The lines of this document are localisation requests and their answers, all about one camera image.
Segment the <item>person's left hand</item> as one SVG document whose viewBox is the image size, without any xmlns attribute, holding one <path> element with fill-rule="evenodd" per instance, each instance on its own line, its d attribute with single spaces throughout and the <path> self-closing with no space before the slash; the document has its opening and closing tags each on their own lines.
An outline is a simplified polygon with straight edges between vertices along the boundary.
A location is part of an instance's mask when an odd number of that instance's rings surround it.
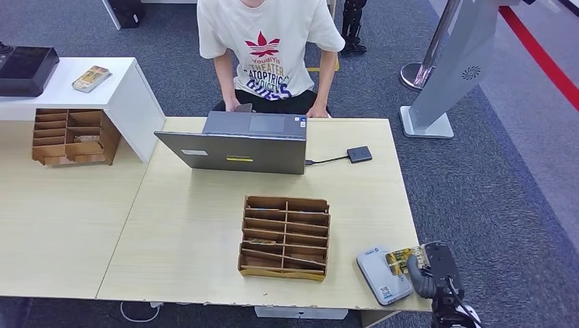
<svg viewBox="0 0 579 328">
<path fill-rule="evenodd" d="M 330 118 L 327 102 L 315 101 L 306 113 L 308 118 Z"/>
</svg>

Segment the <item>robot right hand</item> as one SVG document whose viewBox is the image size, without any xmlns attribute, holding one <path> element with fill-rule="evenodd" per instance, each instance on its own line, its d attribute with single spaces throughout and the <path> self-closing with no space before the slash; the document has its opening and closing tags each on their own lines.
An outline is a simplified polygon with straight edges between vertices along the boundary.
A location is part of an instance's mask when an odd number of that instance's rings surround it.
<svg viewBox="0 0 579 328">
<path fill-rule="evenodd" d="M 449 246 L 434 241 L 420 246 L 421 255 L 410 254 L 406 268 L 414 291 L 424 299 L 464 298 L 464 287 Z"/>
</svg>

